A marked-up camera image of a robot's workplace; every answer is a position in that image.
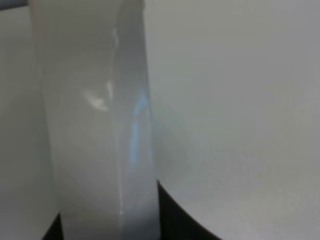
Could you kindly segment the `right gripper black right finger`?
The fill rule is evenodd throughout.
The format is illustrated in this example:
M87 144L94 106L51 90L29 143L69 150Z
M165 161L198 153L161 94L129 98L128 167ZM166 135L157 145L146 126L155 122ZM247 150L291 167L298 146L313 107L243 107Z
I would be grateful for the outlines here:
M157 187L162 240L220 240L184 211L160 182Z

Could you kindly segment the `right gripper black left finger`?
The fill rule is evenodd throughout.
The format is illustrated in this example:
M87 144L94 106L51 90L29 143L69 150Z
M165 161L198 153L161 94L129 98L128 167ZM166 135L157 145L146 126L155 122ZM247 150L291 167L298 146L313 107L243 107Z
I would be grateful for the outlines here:
M64 240L64 233L61 221L61 215L58 214L51 226L48 228L42 240Z

